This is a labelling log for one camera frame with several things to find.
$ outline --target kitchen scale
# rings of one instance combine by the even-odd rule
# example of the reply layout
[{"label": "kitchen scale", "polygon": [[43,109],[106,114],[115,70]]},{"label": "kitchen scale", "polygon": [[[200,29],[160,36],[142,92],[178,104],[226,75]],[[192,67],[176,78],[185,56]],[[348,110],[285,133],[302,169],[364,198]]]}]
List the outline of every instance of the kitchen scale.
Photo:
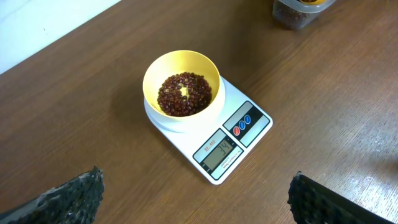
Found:
[{"label": "kitchen scale", "polygon": [[273,124],[250,98],[224,78],[221,80],[225,102],[220,115],[205,129],[194,132],[179,133],[160,124],[144,99],[150,121],[212,184],[221,184]]}]

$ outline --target yellow scoop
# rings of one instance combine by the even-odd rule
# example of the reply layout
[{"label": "yellow scoop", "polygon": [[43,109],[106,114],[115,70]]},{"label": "yellow scoop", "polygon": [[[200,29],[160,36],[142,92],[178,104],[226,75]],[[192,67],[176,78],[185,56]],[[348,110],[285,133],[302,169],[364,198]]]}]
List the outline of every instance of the yellow scoop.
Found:
[{"label": "yellow scoop", "polygon": [[326,0],[316,0],[316,1],[314,1],[314,2],[305,2],[305,1],[303,1],[303,0],[300,0],[301,3],[304,3],[304,4],[312,4],[312,5],[322,4],[322,3],[324,3],[325,1],[326,1]]}]

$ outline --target bowl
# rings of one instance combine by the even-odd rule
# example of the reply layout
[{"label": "bowl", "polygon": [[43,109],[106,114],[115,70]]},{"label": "bowl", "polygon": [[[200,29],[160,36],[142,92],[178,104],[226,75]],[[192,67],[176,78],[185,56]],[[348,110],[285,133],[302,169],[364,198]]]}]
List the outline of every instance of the bowl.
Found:
[{"label": "bowl", "polygon": [[[199,113],[176,117],[165,114],[158,102],[159,88],[170,76],[183,72],[203,75],[211,87],[211,102]],[[144,98],[151,107],[151,114],[157,120],[166,122],[201,123],[218,117],[225,101],[225,89],[216,65],[206,56],[191,50],[169,52],[156,59],[147,69],[142,89]]]}]

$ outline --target red button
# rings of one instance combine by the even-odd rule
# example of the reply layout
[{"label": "red button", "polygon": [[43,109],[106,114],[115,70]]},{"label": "red button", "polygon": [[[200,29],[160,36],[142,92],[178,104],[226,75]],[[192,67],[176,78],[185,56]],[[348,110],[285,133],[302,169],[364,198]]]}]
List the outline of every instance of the red button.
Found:
[{"label": "red button", "polygon": [[239,127],[235,126],[234,127],[234,135],[238,136],[239,134],[241,134],[241,130],[239,129]]}]

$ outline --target digital screen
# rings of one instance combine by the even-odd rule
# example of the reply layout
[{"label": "digital screen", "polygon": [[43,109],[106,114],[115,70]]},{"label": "digital screen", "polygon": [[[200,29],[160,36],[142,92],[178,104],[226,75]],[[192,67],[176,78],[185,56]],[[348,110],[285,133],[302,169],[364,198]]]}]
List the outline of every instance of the digital screen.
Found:
[{"label": "digital screen", "polygon": [[203,162],[209,169],[214,170],[232,149],[232,145],[224,139]]}]

